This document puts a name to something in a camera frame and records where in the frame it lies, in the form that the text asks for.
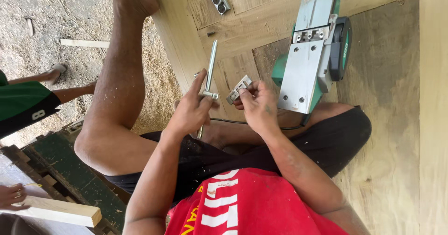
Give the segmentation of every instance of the hand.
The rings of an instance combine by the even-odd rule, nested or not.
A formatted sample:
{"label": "hand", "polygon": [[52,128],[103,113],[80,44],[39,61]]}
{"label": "hand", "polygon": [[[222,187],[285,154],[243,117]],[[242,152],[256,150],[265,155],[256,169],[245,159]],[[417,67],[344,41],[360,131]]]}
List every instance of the hand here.
{"label": "hand", "polygon": [[21,183],[7,187],[0,185],[0,209],[8,210],[21,210],[28,209],[29,206],[12,206],[13,203],[23,202],[26,198],[26,193],[23,191],[23,186]]}
{"label": "hand", "polygon": [[280,131],[274,92],[263,81],[253,82],[248,89],[239,90],[240,98],[235,100],[234,104],[238,110],[244,110],[250,128],[262,138]]}
{"label": "hand", "polygon": [[208,112],[213,105],[213,100],[210,96],[202,98],[199,95],[206,75],[205,69],[199,73],[190,90],[177,105],[176,111],[166,127],[166,130],[174,133],[177,137],[183,138],[185,135],[197,131],[202,125],[210,124]]}

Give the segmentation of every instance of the sandal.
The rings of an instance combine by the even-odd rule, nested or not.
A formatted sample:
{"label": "sandal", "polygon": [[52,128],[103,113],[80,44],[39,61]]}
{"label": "sandal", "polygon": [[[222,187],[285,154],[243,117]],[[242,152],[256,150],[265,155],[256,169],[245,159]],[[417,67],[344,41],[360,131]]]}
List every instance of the sandal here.
{"label": "sandal", "polygon": [[[55,64],[49,71],[53,71],[53,70],[58,70],[59,71],[59,77],[61,76],[62,73],[64,73],[67,70],[67,67],[65,67],[63,64]],[[59,77],[57,77],[53,82],[49,82],[50,85],[55,85],[58,81],[59,81]]]}

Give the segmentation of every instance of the red t-shirt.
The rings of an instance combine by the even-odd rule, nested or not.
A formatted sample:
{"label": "red t-shirt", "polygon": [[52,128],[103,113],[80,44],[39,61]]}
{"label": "red t-shirt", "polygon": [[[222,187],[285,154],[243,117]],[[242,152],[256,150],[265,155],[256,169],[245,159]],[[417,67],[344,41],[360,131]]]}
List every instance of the red t-shirt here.
{"label": "red t-shirt", "polygon": [[236,169],[201,183],[171,210],[167,235],[347,235],[274,172]]}

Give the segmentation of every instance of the wooden floor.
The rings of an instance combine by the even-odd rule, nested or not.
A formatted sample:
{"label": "wooden floor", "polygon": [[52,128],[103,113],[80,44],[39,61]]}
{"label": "wooden floor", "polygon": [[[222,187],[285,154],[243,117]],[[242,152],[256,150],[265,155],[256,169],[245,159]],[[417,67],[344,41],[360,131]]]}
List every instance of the wooden floor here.
{"label": "wooden floor", "polygon": [[[270,75],[288,50],[300,1],[229,0],[232,9],[220,16],[210,0],[160,0],[153,19],[182,91],[208,66],[218,39],[211,89],[222,106],[213,116],[243,120],[225,98],[245,74],[280,91]],[[334,178],[372,234],[448,231],[448,18],[440,13],[447,4],[341,2],[354,34],[349,66],[323,100],[361,105],[372,122],[368,143]]]}

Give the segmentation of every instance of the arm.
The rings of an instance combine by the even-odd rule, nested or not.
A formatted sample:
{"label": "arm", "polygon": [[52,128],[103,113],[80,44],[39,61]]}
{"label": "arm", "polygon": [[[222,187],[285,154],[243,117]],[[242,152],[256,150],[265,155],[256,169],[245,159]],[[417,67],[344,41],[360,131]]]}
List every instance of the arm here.
{"label": "arm", "polygon": [[179,149],[183,137],[210,121],[210,97],[200,102],[207,72],[201,71],[160,136],[126,209],[124,234],[163,234],[176,189]]}
{"label": "arm", "polygon": [[288,180],[300,198],[316,213],[327,217],[350,234],[368,234],[342,191],[309,157],[300,151],[283,133],[277,123],[277,100],[262,81],[251,85],[255,97],[240,89],[241,103],[249,126],[266,142],[282,176]]}

